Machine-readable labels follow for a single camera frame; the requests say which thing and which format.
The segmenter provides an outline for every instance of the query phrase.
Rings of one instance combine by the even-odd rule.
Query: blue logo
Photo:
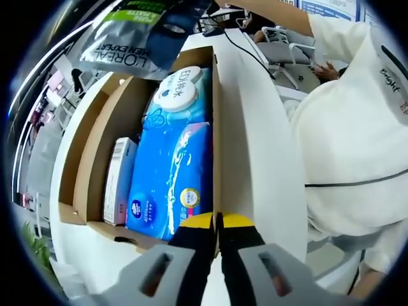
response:
[[[140,208],[140,201],[139,200],[133,200],[132,202],[132,214],[136,219],[142,218],[142,210]]]
[[[166,118],[161,114],[162,109],[158,108],[151,115],[147,117],[149,126],[152,128],[161,128],[166,124]]]

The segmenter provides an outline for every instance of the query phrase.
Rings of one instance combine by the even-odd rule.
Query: barcode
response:
[[[115,148],[113,148],[112,160],[118,160],[122,156],[122,151],[125,147],[125,141],[119,140],[116,142]]]

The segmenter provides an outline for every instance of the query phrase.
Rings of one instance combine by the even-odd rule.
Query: white product box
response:
[[[106,179],[103,219],[112,225],[124,224],[137,144],[128,137],[115,142]]]

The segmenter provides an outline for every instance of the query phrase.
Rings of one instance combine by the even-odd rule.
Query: tissue pack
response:
[[[178,70],[161,82],[147,110],[143,128],[211,122],[211,99],[210,68],[191,66]]]
[[[136,153],[126,227],[169,240],[183,220],[210,211],[210,124],[144,130]]]

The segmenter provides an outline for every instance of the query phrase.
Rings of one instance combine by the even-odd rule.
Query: green plant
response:
[[[41,266],[48,272],[54,274],[49,261],[50,250],[45,242],[45,239],[35,237],[30,230],[30,224],[28,222],[24,223],[22,228],[22,234],[24,240],[28,243],[30,249],[33,250]]]
[[[53,283],[53,287],[57,292],[65,296],[61,285],[59,284],[54,271],[50,264],[50,249],[47,246],[44,238],[36,237],[30,230],[30,224],[25,222],[22,228],[23,239],[27,242],[29,248],[33,251],[35,258],[37,259],[41,269],[43,270],[45,277],[50,279]]]

